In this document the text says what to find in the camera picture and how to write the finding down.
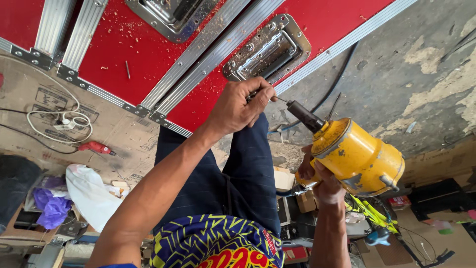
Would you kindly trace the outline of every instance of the aluminum edge trim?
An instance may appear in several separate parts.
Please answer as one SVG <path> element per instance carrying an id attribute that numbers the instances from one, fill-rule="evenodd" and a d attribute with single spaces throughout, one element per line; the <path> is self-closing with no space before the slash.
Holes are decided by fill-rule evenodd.
<path id="1" fill-rule="evenodd" d="M 339 40 L 337 43 L 332 45 L 328 51 L 321 53 L 319 56 L 308 62 L 301 69 L 296 71 L 294 74 L 290 75 L 274 89 L 277 95 L 280 95 L 292 85 L 299 82 L 304 77 L 311 74 L 313 71 L 317 70 L 319 67 L 324 65 L 326 62 L 339 55 L 341 52 L 349 48 L 358 40 L 364 38 L 366 35 L 371 33 L 376 28 L 380 27 L 382 24 L 395 17 L 398 13 L 409 7 L 411 4 L 415 3 L 417 0 L 396 0 L 390 5 L 385 7 L 382 11 L 377 13 L 375 16 L 364 22 L 362 25 L 353 30 L 350 34 L 346 35 L 344 38 Z"/>
<path id="2" fill-rule="evenodd" d="M 54 57 L 63 40 L 76 0 L 45 0 L 35 48 Z"/>
<path id="3" fill-rule="evenodd" d="M 11 46 L 13 45 L 12 42 L 6 40 L 6 39 L 3 39 L 2 37 L 0 37 L 0 49 L 3 49 L 5 50 L 6 52 L 10 53 L 11 52 Z"/>
<path id="4" fill-rule="evenodd" d="M 245 7 L 250 1 L 251 0 L 226 1 L 140 105 L 152 110 L 154 105 L 160 101 L 165 93 L 167 93 L 167 91 L 192 66 L 197 58 L 203 54 L 210 44 L 241 12 L 242 9 L 237 7 Z"/>
<path id="5" fill-rule="evenodd" d="M 99 96 L 99 97 L 101 97 L 105 100 L 108 100 L 108 101 L 110 101 L 110 102 L 112 102 L 115 105 L 120 106 L 120 107 L 122 107 L 126 103 L 124 100 L 112 95 L 111 93 L 109 93 L 109 92 L 103 90 L 102 88 L 99 88 L 99 87 L 97 87 L 97 86 L 95 86 L 91 83 L 89 84 L 88 91 L 92 92 L 92 93 L 96 94 L 97 96 Z"/>
<path id="6" fill-rule="evenodd" d="M 185 128 L 178 126 L 168 120 L 165 120 L 167 123 L 169 123 L 169 129 L 172 131 L 177 132 L 178 134 L 185 136 L 185 137 L 190 137 L 192 135 L 192 132 L 186 130 Z"/>
<path id="7" fill-rule="evenodd" d="M 207 74 L 213 71 L 220 62 L 237 48 L 241 42 L 284 1 L 285 0 L 272 2 L 269 0 L 255 1 L 232 25 L 232 28 L 208 51 L 200 63 L 181 80 L 180 84 L 174 89 L 174 92 L 159 105 L 157 111 L 162 114 L 168 114 Z"/>
<path id="8" fill-rule="evenodd" d="M 63 63 L 73 70 L 79 69 L 107 3 L 108 0 L 84 0 L 63 57 Z"/>

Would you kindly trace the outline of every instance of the colorful jersey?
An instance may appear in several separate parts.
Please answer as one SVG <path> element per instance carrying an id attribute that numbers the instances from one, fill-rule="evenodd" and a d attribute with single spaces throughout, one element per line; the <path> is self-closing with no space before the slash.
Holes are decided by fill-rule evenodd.
<path id="1" fill-rule="evenodd" d="M 281 268 L 281 241 L 254 221 L 224 215 L 172 221 L 154 238 L 153 268 Z"/>

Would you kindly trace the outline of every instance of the plastic bag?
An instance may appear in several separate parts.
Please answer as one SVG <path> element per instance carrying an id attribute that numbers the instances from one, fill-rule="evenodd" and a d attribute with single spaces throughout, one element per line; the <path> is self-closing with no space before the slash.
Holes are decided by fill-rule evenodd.
<path id="1" fill-rule="evenodd" d="M 76 208 L 97 232 L 122 203 L 105 189 L 101 176 L 85 165 L 71 164 L 66 168 L 66 185 Z"/>
<path id="2" fill-rule="evenodd" d="M 42 188 L 33 190 L 36 207 L 43 212 L 36 221 L 45 229 L 54 229 L 64 222 L 71 209 L 71 200 L 64 197 L 54 197 L 51 191 Z"/>

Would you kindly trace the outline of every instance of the white plastic bag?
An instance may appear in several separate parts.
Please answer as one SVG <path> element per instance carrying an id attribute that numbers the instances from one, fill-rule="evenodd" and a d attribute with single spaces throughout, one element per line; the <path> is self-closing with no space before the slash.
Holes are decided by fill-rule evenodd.
<path id="1" fill-rule="evenodd" d="M 71 164 L 66 168 L 66 185 L 71 200 L 97 232 L 122 203 L 105 189 L 101 176 L 85 165 Z"/>

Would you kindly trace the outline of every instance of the concrete floor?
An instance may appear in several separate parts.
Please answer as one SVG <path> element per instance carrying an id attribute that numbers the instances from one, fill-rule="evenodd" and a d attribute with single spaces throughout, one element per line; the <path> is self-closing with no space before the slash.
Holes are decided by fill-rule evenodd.
<path id="1" fill-rule="evenodd" d="M 405 158 L 436 150 L 476 126 L 476 5 L 470 0 L 420 0 L 362 39 L 329 99 L 316 115 L 351 117 Z M 338 75 L 343 52 L 280 95 L 314 107 Z M 284 102 L 265 110 L 271 129 L 296 118 Z M 416 122 L 410 134 L 408 126 Z M 275 165 L 297 169 L 311 133 L 299 125 L 270 134 Z M 218 148 L 227 152 L 231 137 Z"/>

